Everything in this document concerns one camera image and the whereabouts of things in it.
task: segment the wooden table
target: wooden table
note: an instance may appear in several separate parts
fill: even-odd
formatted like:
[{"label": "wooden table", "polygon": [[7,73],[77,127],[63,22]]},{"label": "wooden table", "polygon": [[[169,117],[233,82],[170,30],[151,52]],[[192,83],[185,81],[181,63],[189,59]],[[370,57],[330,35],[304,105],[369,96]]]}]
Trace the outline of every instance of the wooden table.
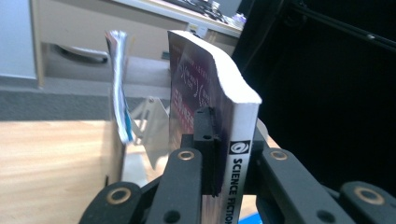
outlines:
[{"label": "wooden table", "polygon": [[[0,122],[0,136],[0,223],[78,223],[104,185],[110,123]],[[241,217],[254,201],[244,199]]]}]

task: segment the book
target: book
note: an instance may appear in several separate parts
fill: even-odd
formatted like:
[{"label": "book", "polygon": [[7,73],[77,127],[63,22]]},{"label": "book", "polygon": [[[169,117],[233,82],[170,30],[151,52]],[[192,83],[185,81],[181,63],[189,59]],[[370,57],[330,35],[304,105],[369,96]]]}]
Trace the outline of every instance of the book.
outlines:
[{"label": "book", "polygon": [[221,49],[184,31],[169,31],[171,105],[169,142],[180,147],[182,134],[193,133],[194,111],[210,106],[219,137],[220,190],[203,196],[202,223],[237,223],[252,138],[262,99]]}]

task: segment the metal rod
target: metal rod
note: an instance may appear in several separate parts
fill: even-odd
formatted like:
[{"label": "metal rod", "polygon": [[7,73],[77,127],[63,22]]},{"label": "metal rod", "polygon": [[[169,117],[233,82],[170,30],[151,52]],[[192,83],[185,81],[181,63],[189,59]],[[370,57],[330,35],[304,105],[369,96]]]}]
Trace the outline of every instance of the metal rod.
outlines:
[{"label": "metal rod", "polygon": [[322,14],[317,13],[309,8],[302,7],[295,3],[291,4],[290,8],[296,12],[299,12],[299,13],[311,18],[311,19],[314,19],[315,21],[320,21],[322,23],[325,23],[325,24],[327,24],[337,30],[343,31],[349,35],[354,35],[354,36],[356,36],[360,39],[363,39],[367,42],[376,44],[379,47],[382,47],[383,49],[387,49],[392,52],[396,52],[396,42],[386,39],[383,36],[375,35],[373,33],[362,30],[360,28],[349,25],[347,23],[335,20],[333,18],[322,15]]}]

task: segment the book spine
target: book spine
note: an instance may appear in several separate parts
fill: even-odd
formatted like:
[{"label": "book spine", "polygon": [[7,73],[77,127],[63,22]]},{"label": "book spine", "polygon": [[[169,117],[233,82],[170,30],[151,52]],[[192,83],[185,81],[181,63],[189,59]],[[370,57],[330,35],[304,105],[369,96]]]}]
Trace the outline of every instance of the book spine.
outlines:
[{"label": "book spine", "polygon": [[237,224],[244,195],[252,139],[259,105],[234,104],[230,123],[230,141],[220,194],[221,224]]}]

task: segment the spine logo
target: spine logo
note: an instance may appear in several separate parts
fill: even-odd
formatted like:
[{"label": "spine logo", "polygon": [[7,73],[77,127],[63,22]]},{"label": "spine logo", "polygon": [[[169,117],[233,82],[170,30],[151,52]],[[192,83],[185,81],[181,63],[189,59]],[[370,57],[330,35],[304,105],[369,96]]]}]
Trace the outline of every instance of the spine logo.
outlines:
[{"label": "spine logo", "polygon": [[247,154],[250,150],[250,141],[231,142],[230,154]]}]

